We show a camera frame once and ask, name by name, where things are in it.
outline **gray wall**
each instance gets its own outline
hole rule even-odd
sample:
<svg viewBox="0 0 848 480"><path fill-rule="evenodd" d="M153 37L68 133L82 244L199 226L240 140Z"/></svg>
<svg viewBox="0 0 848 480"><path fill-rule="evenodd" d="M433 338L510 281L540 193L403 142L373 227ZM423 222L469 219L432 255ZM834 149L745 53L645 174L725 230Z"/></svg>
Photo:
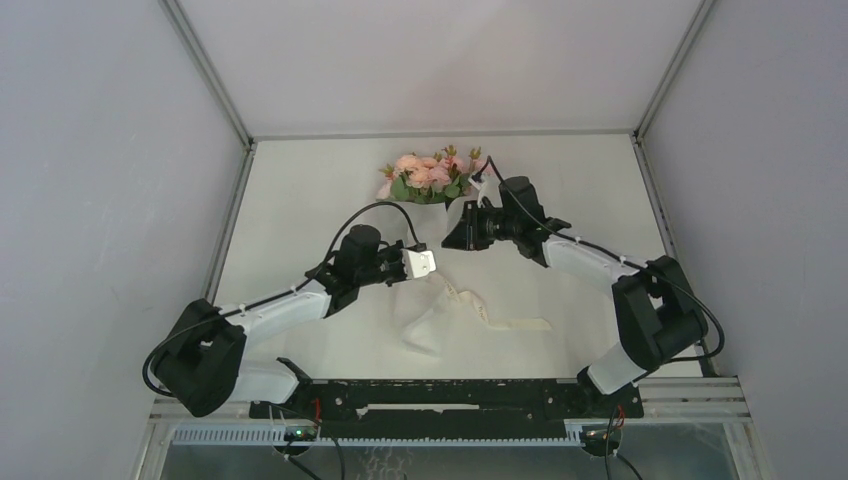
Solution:
<svg viewBox="0 0 848 480"><path fill-rule="evenodd" d="M240 146L154 0L0 10L0 477L126 478Z"/></svg>
<svg viewBox="0 0 848 480"><path fill-rule="evenodd" d="M647 138L779 478L844 478L848 3L719 2Z"/></svg>

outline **pink flower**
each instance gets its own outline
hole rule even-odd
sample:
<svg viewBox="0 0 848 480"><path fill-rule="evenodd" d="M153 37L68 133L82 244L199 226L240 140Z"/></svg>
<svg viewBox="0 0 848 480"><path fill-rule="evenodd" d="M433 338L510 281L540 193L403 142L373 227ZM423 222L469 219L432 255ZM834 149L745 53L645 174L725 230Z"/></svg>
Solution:
<svg viewBox="0 0 848 480"><path fill-rule="evenodd" d="M478 158L478 159L474 160L474 171L471 172L471 173L479 172L480 169L483 168L483 165L485 165L485 164L486 164L486 159L484 159L484 158ZM486 175L494 175L495 171L492 170L492 166L489 165L488 167L486 167L485 170L483 170L483 173L486 174Z"/></svg>
<svg viewBox="0 0 848 480"><path fill-rule="evenodd" d="M451 166L456 165L460 173L466 173L465 160L460 157L445 157L439 162L439 166L445 170L450 170Z"/></svg>
<svg viewBox="0 0 848 480"><path fill-rule="evenodd" d="M433 157L424 157L421 159L421 163L423 163L424 166L427 168L434 168L436 165L439 164L439 161Z"/></svg>
<svg viewBox="0 0 848 480"><path fill-rule="evenodd" d="M422 167L421 159L415 155L404 155L395 162L395 170L405 171Z"/></svg>
<svg viewBox="0 0 848 480"><path fill-rule="evenodd" d="M448 175L447 170L439 166L430 169L430 180L432 180L433 185L436 185L438 187L446 187L450 184L450 175Z"/></svg>
<svg viewBox="0 0 848 480"><path fill-rule="evenodd" d="M392 194L392 181L389 180L388 182L383 184L382 187L380 187L380 190L377 190L377 200L385 200L385 199L389 198L389 196L391 196L391 194Z"/></svg>
<svg viewBox="0 0 848 480"><path fill-rule="evenodd" d="M410 187L413 188L426 188L429 187L432 180L430 180L430 170L425 168L423 165L420 168L416 168L409 173L409 181L407 182Z"/></svg>

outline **robotic arm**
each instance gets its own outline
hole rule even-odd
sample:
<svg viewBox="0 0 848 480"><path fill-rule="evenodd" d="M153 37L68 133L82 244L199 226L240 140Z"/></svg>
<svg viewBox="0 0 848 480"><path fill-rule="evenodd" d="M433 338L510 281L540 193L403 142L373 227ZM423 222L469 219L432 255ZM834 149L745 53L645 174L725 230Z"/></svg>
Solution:
<svg viewBox="0 0 848 480"><path fill-rule="evenodd" d="M180 315L161 348L154 350L154 375L196 417L228 401L286 401L300 372L286 362L242 359L259 343L302 323L329 317L353 303L367 285L420 278L436 270L426 245L404 248L403 242L381 248L374 227L351 228L333 252L306 272L300 288L250 304L213 307L195 300Z"/></svg>
<svg viewBox="0 0 848 480"><path fill-rule="evenodd" d="M571 273L612 297L619 343L578 374L587 401L654 372L707 334L700 308L681 291L691 294L691 287L676 260L662 256L635 265L580 237L563 235L571 225L545 216L527 177L506 179L498 189L503 206L494 207L487 198L465 202L442 247L485 250L496 240L511 240L524 257Z"/></svg>

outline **bouquet of flowers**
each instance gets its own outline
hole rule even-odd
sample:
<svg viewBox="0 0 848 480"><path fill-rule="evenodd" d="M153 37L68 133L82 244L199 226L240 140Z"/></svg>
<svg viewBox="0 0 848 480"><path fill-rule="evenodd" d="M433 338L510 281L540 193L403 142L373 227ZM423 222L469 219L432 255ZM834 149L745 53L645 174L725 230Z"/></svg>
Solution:
<svg viewBox="0 0 848 480"><path fill-rule="evenodd" d="M471 192L469 177L486 163L480 158L482 153L482 147L473 148L465 160L457 155L453 145L448 145L432 157L419 157L415 152L404 155L394 165L388 164L380 170L386 176L386 183L377 192L377 198L420 204L450 203Z"/></svg>

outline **white table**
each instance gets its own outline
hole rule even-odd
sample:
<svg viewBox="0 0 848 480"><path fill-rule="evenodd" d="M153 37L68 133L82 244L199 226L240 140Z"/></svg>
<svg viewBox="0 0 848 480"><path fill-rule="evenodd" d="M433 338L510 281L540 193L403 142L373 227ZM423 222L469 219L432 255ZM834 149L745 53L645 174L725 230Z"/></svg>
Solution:
<svg viewBox="0 0 848 480"><path fill-rule="evenodd" d="M505 176L530 177L546 214L571 222L584 238L642 258L664 253L626 135L264 141L253 160L216 304L263 296L302 279L339 226L373 201L382 182L378 168L404 153L448 144L463 156L482 146ZM369 212L361 223L379 228L397 215L377 210L383 211ZM486 302L492 318L541 316L552 330L501 331L479 321L455 322L441 354L422 355L399 341L391 318L394 292L377 285L363 288L342 312L281 334L250 357L289 357L313 378L569 378L617 341L608 296L524 259L511 243L484 252L440 251L437 261L458 289L473 290ZM701 373L690 362L655 375Z"/></svg>

